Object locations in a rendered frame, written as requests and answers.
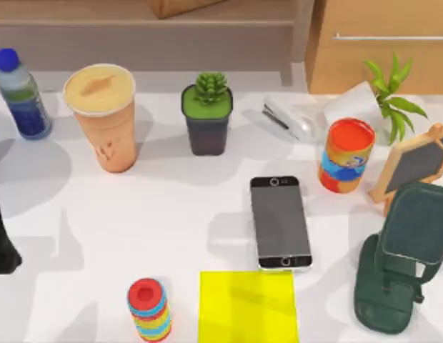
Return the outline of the flat yellow square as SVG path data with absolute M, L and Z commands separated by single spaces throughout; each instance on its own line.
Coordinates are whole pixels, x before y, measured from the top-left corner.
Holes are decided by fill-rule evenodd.
M 292 273 L 201 272 L 198 343 L 299 343 Z

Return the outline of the wooden box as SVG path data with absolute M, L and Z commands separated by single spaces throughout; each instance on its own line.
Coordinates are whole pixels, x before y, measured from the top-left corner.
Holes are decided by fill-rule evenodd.
M 223 1 L 225 0 L 145 0 L 158 19 L 167 19 Z

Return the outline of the stack of coloured rings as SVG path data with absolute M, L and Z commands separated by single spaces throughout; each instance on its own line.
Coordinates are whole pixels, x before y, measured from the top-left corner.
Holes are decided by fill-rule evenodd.
M 171 333 L 169 302 L 163 285 L 143 278 L 129 288 L 127 304 L 138 335 L 147 343 L 160 343 Z

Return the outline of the blue capped water bottle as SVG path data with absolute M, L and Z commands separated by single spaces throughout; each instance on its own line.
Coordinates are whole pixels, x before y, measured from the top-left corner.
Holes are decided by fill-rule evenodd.
M 42 139 L 51 131 L 37 83 L 12 48 L 0 49 L 0 94 L 23 138 Z

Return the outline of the wooden cupboard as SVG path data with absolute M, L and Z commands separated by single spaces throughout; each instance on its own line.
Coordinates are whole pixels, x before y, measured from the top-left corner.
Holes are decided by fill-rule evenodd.
M 443 0 L 314 0 L 304 58 L 311 94 L 341 94 L 372 73 L 384 74 L 397 55 L 413 61 L 401 94 L 443 94 L 443 41 L 337 41 L 347 36 L 443 36 Z

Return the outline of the red and blue can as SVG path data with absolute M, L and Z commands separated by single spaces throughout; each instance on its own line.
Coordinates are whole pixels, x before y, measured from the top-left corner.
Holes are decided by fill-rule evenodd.
M 319 162 L 318 177 L 322 186 L 339 194 L 354 191 L 374 142 L 375 132 L 365 121 L 347 117 L 331 124 Z

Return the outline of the white stapler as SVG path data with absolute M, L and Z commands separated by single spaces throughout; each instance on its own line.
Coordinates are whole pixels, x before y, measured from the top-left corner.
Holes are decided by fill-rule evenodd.
M 303 113 L 293 110 L 275 96 L 264 97 L 262 114 L 298 141 L 311 142 L 314 138 L 313 123 Z

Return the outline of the black smartphone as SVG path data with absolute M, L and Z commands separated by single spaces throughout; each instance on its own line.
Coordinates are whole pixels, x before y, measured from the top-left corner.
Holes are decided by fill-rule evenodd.
M 259 267 L 306 269 L 313 263 L 299 180 L 254 177 L 249 184 Z

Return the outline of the dark green phone stand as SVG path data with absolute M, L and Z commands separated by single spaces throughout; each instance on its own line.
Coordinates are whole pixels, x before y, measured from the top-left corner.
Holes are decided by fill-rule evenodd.
M 414 182 L 400 187 L 382 230 L 363 243 L 354 287 L 354 313 L 370 330 L 399 334 L 423 284 L 443 262 L 443 187 Z

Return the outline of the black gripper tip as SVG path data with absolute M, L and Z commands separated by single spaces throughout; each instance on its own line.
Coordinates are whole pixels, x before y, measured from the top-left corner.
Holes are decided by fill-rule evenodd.
M 0 274 L 12 274 L 21 264 L 21 255 L 6 232 L 0 210 Z

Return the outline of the succulent in dark pot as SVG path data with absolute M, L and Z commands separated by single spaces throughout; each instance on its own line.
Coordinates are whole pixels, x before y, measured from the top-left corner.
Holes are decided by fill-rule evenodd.
M 194 155 L 224 153 L 233 108 L 227 76 L 220 71 L 199 73 L 195 82 L 181 92 L 181 112 Z

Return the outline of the wooden open shelf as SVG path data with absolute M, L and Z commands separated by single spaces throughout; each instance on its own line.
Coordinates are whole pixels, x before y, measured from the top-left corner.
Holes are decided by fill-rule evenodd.
M 132 71 L 275 71 L 292 82 L 314 0 L 224 0 L 158 19 L 146 0 L 0 0 L 0 48 L 65 74 L 111 62 Z

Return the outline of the wooden framed blackboard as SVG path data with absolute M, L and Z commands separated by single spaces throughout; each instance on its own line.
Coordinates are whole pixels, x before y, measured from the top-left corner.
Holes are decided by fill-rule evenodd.
M 383 203 L 383 214 L 386 215 L 401 186 L 411 182 L 430 184 L 442 175 L 443 124 L 436 123 L 429 131 L 401 141 L 391 148 L 369 196 L 374 203 Z

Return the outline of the green plant in white pot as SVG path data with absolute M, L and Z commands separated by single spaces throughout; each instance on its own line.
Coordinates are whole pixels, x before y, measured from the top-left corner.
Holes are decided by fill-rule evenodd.
M 409 76 L 413 61 L 410 59 L 401 66 L 397 55 L 394 54 L 388 79 L 385 79 L 382 68 L 372 60 L 366 59 L 364 64 L 372 73 L 372 79 L 367 83 L 364 82 L 362 86 L 370 98 L 375 98 L 375 108 L 382 115 L 382 122 L 389 121 L 389 128 L 383 129 L 382 134 L 390 146 L 402 141 L 407 129 L 414 131 L 414 125 L 408 117 L 409 113 L 418 114 L 424 118 L 428 117 L 422 107 L 395 95 Z

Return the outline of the orange cup with lid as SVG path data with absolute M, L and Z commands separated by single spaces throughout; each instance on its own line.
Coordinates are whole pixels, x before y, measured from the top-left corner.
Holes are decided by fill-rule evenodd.
M 130 169 L 137 159 L 132 73 L 117 64 L 91 64 L 67 79 L 62 94 L 100 166 L 111 173 Z

